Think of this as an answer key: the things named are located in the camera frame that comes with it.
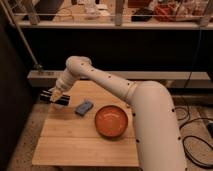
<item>cable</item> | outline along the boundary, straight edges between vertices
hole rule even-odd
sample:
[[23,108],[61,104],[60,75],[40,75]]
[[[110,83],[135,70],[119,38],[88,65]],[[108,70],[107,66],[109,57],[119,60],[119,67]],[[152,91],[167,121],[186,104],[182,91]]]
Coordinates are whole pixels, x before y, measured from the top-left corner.
[[200,45],[201,45],[201,39],[202,39],[202,30],[199,29],[199,34],[198,34],[198,42],[197,42],[197,47],[195,49],[195,53],[194,53],[194,56],[193,56],[193,59],[192,59],[192,65],[191,65],[191,69],[190,69],[190,74],[189,74],[189,77],[188,79],[186,80],[184,86],[183,86],[183,89],[185,89],[188,84],[189,84],[189,81],[191,79],[191,76],[192,76],[192,72],[193,72],[193,69],[194,69],[194,66],[197,62],[197,58],[198,58],[198,53],[200,51]]
[[[195,118],[195,119],[192,119],[190,121],[186,121],[184,122],[183,124],[180,125],[180,130],[185,127],[186,125],[188,124],[191,124],[195,121],[198,121],[198,120],[209,120],[209,121],[213,121],[213,118]],[[201,142],[203,142],[204,144],[206,144],[211,150],[213,150],[213,146],[211,146],[208,142],[206,142],[205,140],[203,140],[202,138],[199,138],[197,136],[194,136],[194,135],[188,135],[188,136],[185,136],[183,138],[183,148],[184,148],[184,151],[185,151],[185,155],[186,157],[193,163],[195,164],[196,166],[200,167],[200,168],[203,168],[203,169],[213,169],[213,163],[212,164],[206,164],[206,163],[203,163],[201,161],[199,161],[198,159],[196,159],[190,152],[189,150],[187,149],[186,145],[185,145],[185,142],[187,139],[189,138],[194,138],[194,139],[197,139]]]
[[196,159],[189,151],[188,149],[186,148],[186,140],[189,139],[189,138],[194,138],[194,139],[197,139],[201,142],[203,142],[204,144],[206,144],[211,150],[213,150],[213,146],[211,146],[208,142],[206,142],[205,140],[203,140],[202,138],[199,138],[197,136],[194,136],[194,135],[188,135],[186,137],[183,138],[183,147],[184,147],[184,151],[185,151],[185,154],[186,154],[186,157],[192,162],[194,163],[195,165],[199,166],[200,168],[203,168],[203,169],[213,169],[213,163],[212,164],[206,164],[206,163],[203,163],[201,161],[199,161],[198,159]]
[[186,125],[188,125],[188,124],[190,124],[192,122],[198,121],[198,120],[209,120],[209,121],[213,121],[213,118],[195,118],[195,119],[192,119],[190,121],[184,122],[183,124],[180,125],[179,128],[181,130],[184,126],[186,126]]
[[190,117],[190,113],[185,107],[175,107],[175,110],[178,109],[184,110],[186,112],[186,114],[182,118],[178,118],[178,121],[182,121]]

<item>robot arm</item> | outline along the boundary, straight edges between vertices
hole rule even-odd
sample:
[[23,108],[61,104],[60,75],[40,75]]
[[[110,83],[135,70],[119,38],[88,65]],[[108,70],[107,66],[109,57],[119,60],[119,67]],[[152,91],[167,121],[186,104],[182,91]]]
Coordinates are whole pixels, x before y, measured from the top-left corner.
[[70,57],[56,81],[52,101],[86,76],[128,103],[133,115],[140,168],[144,171],[186,171],[187,165],[174,104],[158,82],[135,83],[91,66],[86,57]]

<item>orange bowl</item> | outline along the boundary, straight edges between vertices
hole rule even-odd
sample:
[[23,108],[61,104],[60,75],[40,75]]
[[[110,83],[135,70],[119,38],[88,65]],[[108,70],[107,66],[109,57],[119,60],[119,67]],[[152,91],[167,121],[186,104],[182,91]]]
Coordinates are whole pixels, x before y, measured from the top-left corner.
[[97,131],[105,137],[118,137],[125,132],[128,117],[118,106],[104,106],[95,115],[95,126]]

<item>wooden table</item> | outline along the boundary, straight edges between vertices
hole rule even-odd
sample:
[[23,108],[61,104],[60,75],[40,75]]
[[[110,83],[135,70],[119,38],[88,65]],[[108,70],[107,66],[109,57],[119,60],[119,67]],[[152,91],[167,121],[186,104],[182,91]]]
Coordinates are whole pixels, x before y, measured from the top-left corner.
[[[34,152],[34,165],[138,167],[131,109],[124,102],[91,81],[77,81],[68,94],[68,107],[51,104]],[[85,99],[94,107],[84,116],[74,113]],[[117,140],[101,137],[95,128],[96,112],[116,105],[128,114],[129,124]]]

